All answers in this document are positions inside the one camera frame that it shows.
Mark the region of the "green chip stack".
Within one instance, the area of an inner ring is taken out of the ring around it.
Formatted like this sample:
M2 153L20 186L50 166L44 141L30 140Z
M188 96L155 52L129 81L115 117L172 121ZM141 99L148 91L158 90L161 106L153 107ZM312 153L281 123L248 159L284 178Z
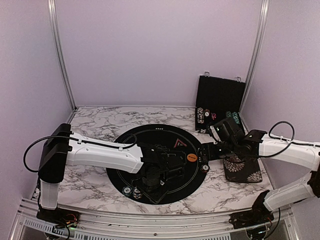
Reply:
M133 189L130 186L125 186L122 188L122 194L126 197L130 197L132 195Z

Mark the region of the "orange big blind button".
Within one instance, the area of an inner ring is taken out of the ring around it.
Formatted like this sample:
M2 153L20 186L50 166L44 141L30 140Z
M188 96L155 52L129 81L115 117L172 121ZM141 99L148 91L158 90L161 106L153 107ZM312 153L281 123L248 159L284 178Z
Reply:
M191 162L191 163L194 163L198 160L198 156L194 153L189 153L187 156L186 156L186 159Z

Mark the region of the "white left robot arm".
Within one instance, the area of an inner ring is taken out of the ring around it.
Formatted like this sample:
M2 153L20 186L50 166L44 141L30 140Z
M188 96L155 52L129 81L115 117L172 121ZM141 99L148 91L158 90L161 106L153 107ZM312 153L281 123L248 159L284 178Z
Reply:
M65 168L94 166L136 174L138 192L158 204L167 194L163 174L166 172L165 150L142 143L132 134L133 143L117 143L85 137L71 131L70 124L62 123L50 136L37 139L27 147L44 142L39 167L35 170L40 182L39 204L44 215L53 223L63 219L58 208L59 185Z

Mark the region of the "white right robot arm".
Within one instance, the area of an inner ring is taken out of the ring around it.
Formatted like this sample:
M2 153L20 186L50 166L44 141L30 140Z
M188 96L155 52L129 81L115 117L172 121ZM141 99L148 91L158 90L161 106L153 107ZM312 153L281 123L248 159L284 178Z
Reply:
M320 145L317 142L296 141L295 132L290 138L254 129L245 133L232 118L225 118L207 126L213 142L200 149L204 164L223 160L226 178L231 182L256 182L261 176L255 166L258 160L271 160L306 170L298 178L273 190L258 195L247 219L258 224L274 210L309 198L320 196Z

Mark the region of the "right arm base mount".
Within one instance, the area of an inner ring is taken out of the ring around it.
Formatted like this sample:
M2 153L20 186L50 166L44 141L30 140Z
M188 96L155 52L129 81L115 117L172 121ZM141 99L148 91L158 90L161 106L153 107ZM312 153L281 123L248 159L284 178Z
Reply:
M250 210L232 213L228 222L233 225L234 229L241 229L272 222L274 219L273 213L264 205L260 205L253 206Z

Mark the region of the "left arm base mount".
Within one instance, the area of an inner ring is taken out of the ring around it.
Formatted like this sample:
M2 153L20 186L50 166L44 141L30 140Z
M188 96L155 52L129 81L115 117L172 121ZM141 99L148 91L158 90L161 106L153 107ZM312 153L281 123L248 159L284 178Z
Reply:
M57 207L54 210L41 208L36 217L40 220L57 225L57 228L76 227L79 222L80 213Z

